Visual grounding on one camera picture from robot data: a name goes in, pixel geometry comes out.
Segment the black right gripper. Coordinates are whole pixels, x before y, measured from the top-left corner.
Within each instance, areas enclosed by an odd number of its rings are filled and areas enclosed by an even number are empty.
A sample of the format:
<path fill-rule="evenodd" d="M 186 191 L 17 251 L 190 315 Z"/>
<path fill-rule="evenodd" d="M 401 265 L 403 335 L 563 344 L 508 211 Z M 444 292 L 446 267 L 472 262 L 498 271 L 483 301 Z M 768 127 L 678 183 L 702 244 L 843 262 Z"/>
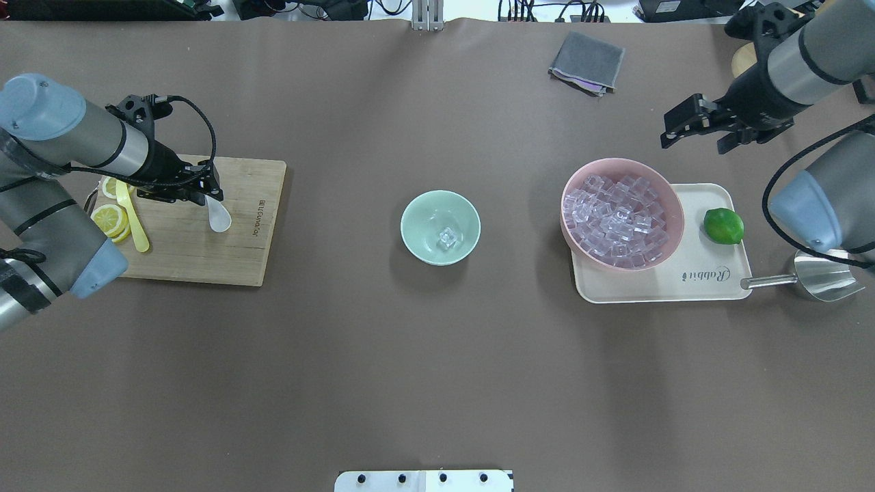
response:
<path fill-rule="evenodd" d="M 725 132 L 718 140 L 718 153 L 726 154 L 742 144 L 765 144 L 791 128 L 793 118 L 779 122 L 766 130 L 757 130 L 745 124 L 730 109 L 710 102 L 703 94 L 691 94 L 678 106 L 663 116 L 664 131 L 660 134 L 660 147 L 668 149 L 682 138 Z"/>

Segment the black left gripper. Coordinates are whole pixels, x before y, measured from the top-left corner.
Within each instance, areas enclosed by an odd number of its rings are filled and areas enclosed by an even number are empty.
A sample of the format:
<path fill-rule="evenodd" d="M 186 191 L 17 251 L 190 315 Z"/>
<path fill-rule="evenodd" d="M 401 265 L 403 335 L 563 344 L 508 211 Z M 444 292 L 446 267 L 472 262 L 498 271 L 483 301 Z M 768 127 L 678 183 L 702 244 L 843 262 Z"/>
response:
<path fill-rule="evenodd" d="M 184 165 L 174 178 L 137 187 L 137 198 L 169 204 L 179 200 L 205 204 L 205 197 L 217 202 L 224 198 L 215 162 L 210 159 Z"/>

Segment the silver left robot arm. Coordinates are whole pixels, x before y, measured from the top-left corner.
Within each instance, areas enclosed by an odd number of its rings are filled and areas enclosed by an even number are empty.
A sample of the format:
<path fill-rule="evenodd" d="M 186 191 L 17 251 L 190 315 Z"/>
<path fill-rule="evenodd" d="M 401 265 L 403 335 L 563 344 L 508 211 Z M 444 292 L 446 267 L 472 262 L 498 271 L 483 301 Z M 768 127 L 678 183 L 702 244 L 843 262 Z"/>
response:
<path fill-rule="evenodd" d="M 159 202 L 222 202 L 215 155 L 190 164 L 155 137 L 156 121 L 181 100 L 129 94 L 101 107 L 43 74 L 16 75 L 3 85 L 1 217 L 20 240 L 2 250 L 3 329 L 65 293 L 87 298 L 128 268 L 60 176 L 116 178 Z"/>

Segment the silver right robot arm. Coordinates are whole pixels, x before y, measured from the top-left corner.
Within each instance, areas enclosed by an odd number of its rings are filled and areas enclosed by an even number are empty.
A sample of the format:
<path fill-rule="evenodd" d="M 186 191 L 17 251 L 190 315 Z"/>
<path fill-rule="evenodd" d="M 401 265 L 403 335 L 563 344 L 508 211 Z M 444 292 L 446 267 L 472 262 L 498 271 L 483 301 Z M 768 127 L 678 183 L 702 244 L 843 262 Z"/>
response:
<path fill-rule="evenodd" d="M 780 3 L 738 10 L 725 25 L 756 60 L 725 95 L 692 94 L 664 115 L 662 148 L 723 132 L 718 152 L 769 142 L 803 112 L 873 73 L 872 1 L 837 1 L 797 16 Z M 762 212 L 801 252 L 873 271 L 873 117 L 809 144 L 770 178 Z"/>

